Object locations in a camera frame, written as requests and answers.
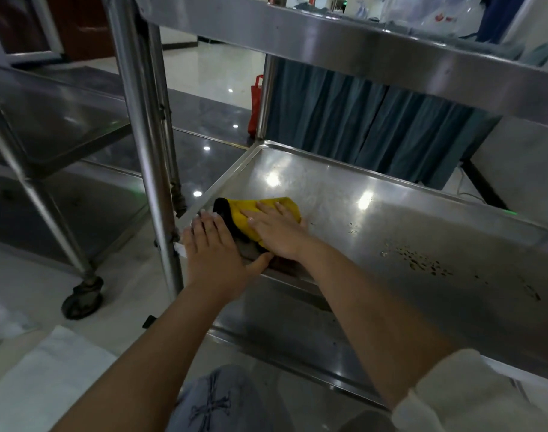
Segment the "yellow and black towel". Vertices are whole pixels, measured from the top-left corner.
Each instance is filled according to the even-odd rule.
[[[232,236],[238,237],[245,242],[248,242],[249,240],[254,241],[265,249],[266,247],[264,246],[263,241],[254,229],[248,225],[248,218],[240,212],[240,210],[258,212],[259,209],[256,207],[256,202],[264,203],[274,209],[276,209],[274,203],[278,202],[292,212],[292,215],[296,221],[300,222],[302,219],[298,205],[296,205],[296,203],[294,203],[289,197],[264,200],[230,200],[218,198],[214,201],[213,211],[224,219],[224,223],[226,223],[226,227],[228,227],[228,230],[232,233]]]

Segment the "wooden door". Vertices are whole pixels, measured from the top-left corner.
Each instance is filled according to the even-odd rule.
[[[71,60],[114,56],[102,0],[47,0],[64,52]]]

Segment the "tiled floor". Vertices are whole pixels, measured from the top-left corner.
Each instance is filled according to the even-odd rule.
[[[228,45],[201,43],[198,48],[165,52],[168,86],[189,94],[250,108],[250,85],[263,70],[260,53]],[[117,72],[113,58],[86,65]],[[467,176],[456,168],[444,188],[448,194],[478,201]],[[149,314],[160,315],[168,305],[158,254],[152,246],[150,224],[99,268],[105,280],[105,303],[94,315],[78,322],[66,321],[60,305],[78,278],[0,251],[0,298],[12,309],[39,324],[37,331],[6,340],[0,345],[0,378],[57,324],[68,326],[107,350],[122,353],[142,332]],[[293,426],[277,424],[278,430],[328,431],[367,407],[321,385],[260,363],[232,348],[206,339],[187,379],[196,378],[225,364],[236,363],[251,372],[265,400],[290,413]],[[527,387],[533,402],[548,409],[548,393]]]

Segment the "cart leg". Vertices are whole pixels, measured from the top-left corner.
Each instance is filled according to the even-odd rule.
[[[100,289],[103,280],[96,276],[88,258],[76,242],[58,206],[43,183],[36,178],[28,163],[18,137],[0,110],[0,153],[16,174],[27,196],[44,219],[62,251],[82,277],[82,283],[62,305],[62,313],[68,319],[82,319],[95,312],[102,303]]]
[[[172,205],[178,218],[186,212],[186,201],[180,188],[180,177],[178,175],[178,161],[176,160],[176,148],[174,146],[174,133],[172,131],[172,116],[170,101],[168,99],[168,86],[166,85],[166,71],[164,70],[164,57],[162,54],[162,40],[160,38],[160,27],[155,24],[148,24],[148,36],[150,47],[150,59],[154,71],[156,83],[156,95],[158,108],[162,120],[162,136],[164,139],[164,162],[170,177],[170,192],[172,194]]]
[[[256,124],[257,141],[263,141],[266,138],[277,61],[278,58],[272,55],[266,55],[264,61],[264,79],[262,81],[262,91],[260,93],[260,112],[258,114],[258,123]]]
[[[104,0],[124,84],[126,108],[142,168],[150,214],[170,298],[183,289],[168,171],[164,163],[162,123],[148,51],[148,24],[134,0]]]

